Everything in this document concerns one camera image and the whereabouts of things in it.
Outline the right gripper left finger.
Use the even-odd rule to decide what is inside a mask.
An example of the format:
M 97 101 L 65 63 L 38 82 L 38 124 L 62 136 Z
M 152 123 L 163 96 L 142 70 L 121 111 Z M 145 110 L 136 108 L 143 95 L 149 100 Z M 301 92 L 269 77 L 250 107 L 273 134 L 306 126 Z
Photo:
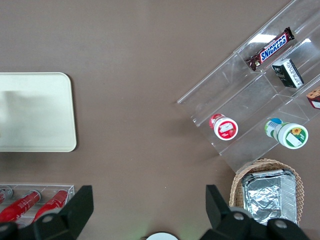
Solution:
M 76 240 L 94 212 L 93 187 L 83 185 L 58 213 L 46 213 L 36 222 L 18 228 L 0 224 L 2 240 Z

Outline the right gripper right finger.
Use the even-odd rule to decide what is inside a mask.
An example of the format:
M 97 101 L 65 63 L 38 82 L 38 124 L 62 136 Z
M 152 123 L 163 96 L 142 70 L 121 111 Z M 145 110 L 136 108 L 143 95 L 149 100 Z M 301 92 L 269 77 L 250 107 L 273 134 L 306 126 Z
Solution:
M 231 210 L 217 186 L 205 188 L 205 206 L 211 228 L 202 240 L 308 240 L 309 237 L 295 223 L 274 218 L 267 225 L 258 223 L 243 211 Z

